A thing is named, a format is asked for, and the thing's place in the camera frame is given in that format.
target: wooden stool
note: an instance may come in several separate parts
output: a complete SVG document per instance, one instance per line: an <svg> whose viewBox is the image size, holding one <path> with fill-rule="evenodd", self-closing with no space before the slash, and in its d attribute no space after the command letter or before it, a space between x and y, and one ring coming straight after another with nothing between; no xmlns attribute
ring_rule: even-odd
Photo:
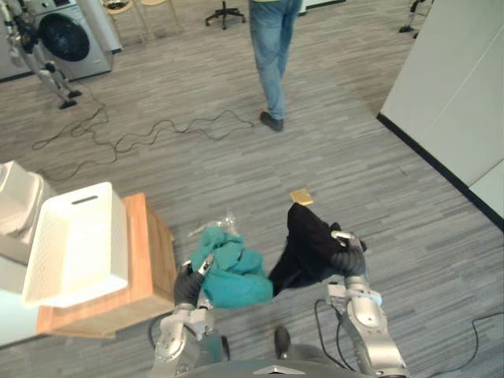
<svg viewBox="0 0 504 378"><path fill-rule="evenodd" d="M144 193L123 198L123 203L128 216L128 287L68 308L40 306L37 333L109 338L118 329L174 308L172 233Z"/></svg>

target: teal towel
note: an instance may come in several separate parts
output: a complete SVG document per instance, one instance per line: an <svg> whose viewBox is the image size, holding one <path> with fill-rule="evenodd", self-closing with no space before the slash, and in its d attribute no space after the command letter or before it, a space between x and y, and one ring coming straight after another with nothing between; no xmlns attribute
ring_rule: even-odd
<svg viewBox="0 0 504 378"><path fill-rule="evenodd" d="M214 255L203 283L214 307L233 309L269 302L273 297L272 283L262 269L262 255L247 249L244 241L221 228L207 227L198 251L190 256L193 270L198 270L210 253Z"/></svg>

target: man's leg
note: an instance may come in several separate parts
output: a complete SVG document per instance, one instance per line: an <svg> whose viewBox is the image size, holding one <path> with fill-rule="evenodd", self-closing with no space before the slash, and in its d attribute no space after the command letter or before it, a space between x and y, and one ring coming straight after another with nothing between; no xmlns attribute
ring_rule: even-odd
<svg viewBox="0 0 504 378"><path fill-rule="evenodd" d="M294 22L298 18L302 0L289 0L287 12L283 15L282 32L280 34L280 56L278 59L278 69L280 78L284 77L285 68L289 59L289 46L291 45L292 34L294 33Z"/></svg>
<svg viewBox="0 0 504 378"><path fill-rule="evenodd" d="M284 92L278 69L280 33L284 18L284 1L250 1L250 34L254 45L259 79L268 101L269 114L284 118Z"/></svg>

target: blue jeans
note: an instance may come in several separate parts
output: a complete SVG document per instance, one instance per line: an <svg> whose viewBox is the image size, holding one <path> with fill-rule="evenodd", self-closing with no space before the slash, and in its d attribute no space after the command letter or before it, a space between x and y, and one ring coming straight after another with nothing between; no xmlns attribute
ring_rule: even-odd
<svg viewBox="0 0 504 378"><path fill-rule="evenodd" d="M277 120L282 120L285 115L282 77L301 3L302 0L249 0L250 34L259 79L268 100L268 111Z"/></svg>

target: black shoe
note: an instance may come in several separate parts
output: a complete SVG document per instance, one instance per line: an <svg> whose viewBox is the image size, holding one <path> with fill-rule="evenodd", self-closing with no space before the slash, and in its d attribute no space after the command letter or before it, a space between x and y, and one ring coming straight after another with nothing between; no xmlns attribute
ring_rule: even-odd
<svg viewBox="0 0 504 378"><path fill-rule="evenodd" d="M65 102L61 103L59 105L59 108L66 109L66 108L69 108L70 106L74 106L74 105L77 105L77 101L69 100L69 101L65 101Z"/></svg>
<svg viewBox="0 0 504 378"><path fill-rule="evenodd" d="M280 360L287 358L287 351L291 347L291 336L285 327L279 326L275 330L275 354Z"/></svg>
<svg viewBox="0 0 504 378"><path fill-rule="evenodd" d="M69 92L69 98L75 98L75 97L79 97L81 95L82 95L81 91L71 91L71 92Z"/></svg>
<svg viewBox="0 0 504 378"><path fill-rule="evenodd" d="M262 112L259 117L261 122L269 126L274 132L281 132L284 129L284 120L276 120L268 112Z"/></svg>

